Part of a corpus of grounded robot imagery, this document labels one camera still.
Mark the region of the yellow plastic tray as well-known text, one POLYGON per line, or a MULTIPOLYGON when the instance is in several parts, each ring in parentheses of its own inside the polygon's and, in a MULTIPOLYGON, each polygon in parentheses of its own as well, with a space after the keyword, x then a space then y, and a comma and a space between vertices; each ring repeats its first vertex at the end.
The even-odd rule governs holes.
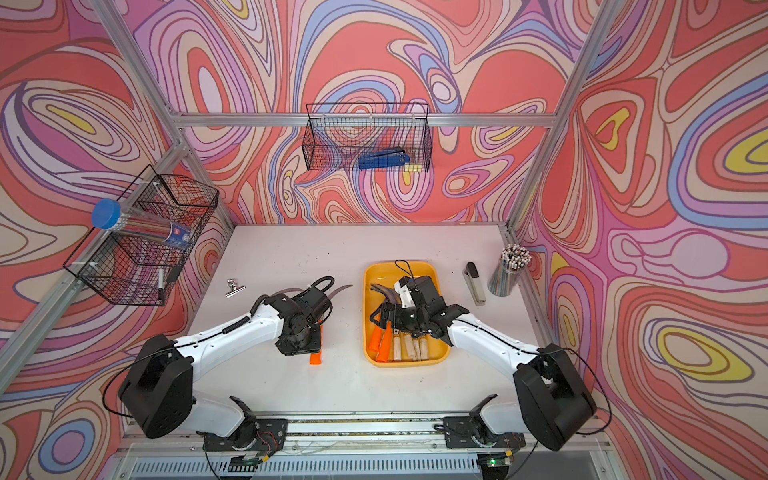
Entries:
POLYGON ((375 326, 369 321, 369 316, 374 310, 383 302, 394 302, 396 296, 383 293, 383 288, 392 289, 396 281, 404 276, 404 273, 398 269, 394 262, 375 263, 370 265, 364 274, 363 280, 363 321, 362 321, 362 351, 364 357, 374 366, 380 368, 406 368, 406 367, 426 367, 439 364, 444 361, 450 354, 450 347, 445 343, 438 341, 429 336, 425 336, 429 342, 429 354, 430 359, 428 361, 411 361, 407 354, 406 348, 403 343, 403 337, 405 334, 398 330, 393 333, 401 337, 402 344, 402 360, 400 362, 394 362, 392 360, 392 348, 389 355, 389 361, 387 363, 378 363, 375 359, 376 352, 371 352, 368 349, 368 343, 375 326))

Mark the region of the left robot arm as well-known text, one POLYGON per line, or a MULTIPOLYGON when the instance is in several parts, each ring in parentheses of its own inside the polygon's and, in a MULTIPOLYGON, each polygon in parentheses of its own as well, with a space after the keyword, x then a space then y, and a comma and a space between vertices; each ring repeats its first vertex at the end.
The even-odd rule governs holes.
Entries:
POLYGON ((251 447, 260 434, 256 414, 237 397, 219 401, 196 392, 196 383, 264 343, 286 357, 319 352, 334 283, 323 276, 294 296, 263 294, 241 316, 197 334, 150 338, 118 389, 120 402, 150 439, 185 430, 228 441, 237 450, 251 447))

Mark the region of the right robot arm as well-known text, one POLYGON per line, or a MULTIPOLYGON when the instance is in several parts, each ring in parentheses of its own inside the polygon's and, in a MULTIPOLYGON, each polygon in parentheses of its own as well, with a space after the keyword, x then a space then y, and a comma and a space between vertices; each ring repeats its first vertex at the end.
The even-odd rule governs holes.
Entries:
POLYGON ((483 360, 515 387, 516 399, 496 394, 480 401, 460 429, 444 425, 448 439, 467 438, 493 448, 507 434, 531 434, 551 451, 566 443, 597 413, 586 384, 562 347, 538 347, 513 339, 485 324, 467 308, 448 304, 429 276, 406 268, 391 287, 374 286, 384 301, 369 314, 369 324, 414 340, 432 338, 483 360))

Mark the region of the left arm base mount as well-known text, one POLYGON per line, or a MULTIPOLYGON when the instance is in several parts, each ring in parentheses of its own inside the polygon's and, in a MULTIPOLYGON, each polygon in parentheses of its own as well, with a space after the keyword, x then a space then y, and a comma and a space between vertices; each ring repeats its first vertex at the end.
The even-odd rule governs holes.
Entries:
POLYGON ((244 414, 243 422, 228 437, 211 433, 203 435, 203 451, 208 452, 261 452, 275 454, 284 447, 288 420, 258 418, 240 398, 230 399, 244 414))

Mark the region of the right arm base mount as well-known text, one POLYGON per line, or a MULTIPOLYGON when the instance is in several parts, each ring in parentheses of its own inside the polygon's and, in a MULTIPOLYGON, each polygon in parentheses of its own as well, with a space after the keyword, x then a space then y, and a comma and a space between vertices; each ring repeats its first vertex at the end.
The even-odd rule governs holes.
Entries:
POLYGON ((526 446, 522 433, 506 432, 493 433, 481 418, 481 409, 497 397, 497 394, 487 396, 464 416, 444 417, 440 423, 434 424, 433 429, 444 435, 448 449, 469 448, 504 448, 517 452, 526 446))

